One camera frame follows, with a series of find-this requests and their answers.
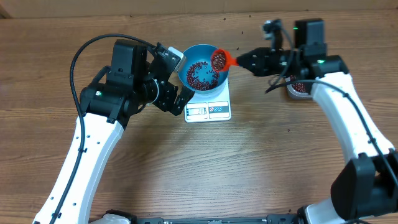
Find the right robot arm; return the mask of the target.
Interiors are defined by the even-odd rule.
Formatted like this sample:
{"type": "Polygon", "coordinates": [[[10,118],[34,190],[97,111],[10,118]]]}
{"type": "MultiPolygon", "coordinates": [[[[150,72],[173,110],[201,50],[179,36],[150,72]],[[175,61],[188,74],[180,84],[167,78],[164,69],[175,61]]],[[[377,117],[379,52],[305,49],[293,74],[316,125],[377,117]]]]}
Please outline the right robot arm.
{"type": "Polygon", "coordinates": [[[397,150],[362,104],[348,67],[328,55],[322,19],[302,19],[289,36],[280,20],[262,30],[270,47],[240,55],[235,64],[257,77],[277,75],[271,90],[296,83],[325,113],[343,150],[345,166],[328,199],[299,210],[301,223],[364,223],[397,211],[397,150]]]}

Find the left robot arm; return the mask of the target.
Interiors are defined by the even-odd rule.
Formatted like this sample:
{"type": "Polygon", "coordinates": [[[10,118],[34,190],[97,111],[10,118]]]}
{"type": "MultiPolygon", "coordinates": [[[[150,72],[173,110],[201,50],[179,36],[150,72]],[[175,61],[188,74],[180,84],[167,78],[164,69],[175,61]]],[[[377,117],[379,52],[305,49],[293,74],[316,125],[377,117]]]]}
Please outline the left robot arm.
{"type": "Polygon", "coordinates": [[[185,63],[181,51],[135,37],[116,38],[111,64],[80,94],[72,94],[78,112],[73,141],[34,223],[88,223],[104,168],[129,118],[148,104],[178,116],[193,96],[168,81],[185,63]]]}

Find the red measuring scoop blue handle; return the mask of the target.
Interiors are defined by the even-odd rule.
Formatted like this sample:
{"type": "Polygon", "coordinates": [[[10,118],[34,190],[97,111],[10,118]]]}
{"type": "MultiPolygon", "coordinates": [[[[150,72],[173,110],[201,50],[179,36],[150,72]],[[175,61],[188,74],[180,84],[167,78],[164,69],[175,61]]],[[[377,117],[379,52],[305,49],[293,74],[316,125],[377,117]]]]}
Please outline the red measuring scoop blue handle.
{"type": "Polygon", "coordinates": [[[239,66],[236,58],[224,49],[216,49],[211,55],[211,67],[216,72],[226,72],[231,66],[239,66]]]}

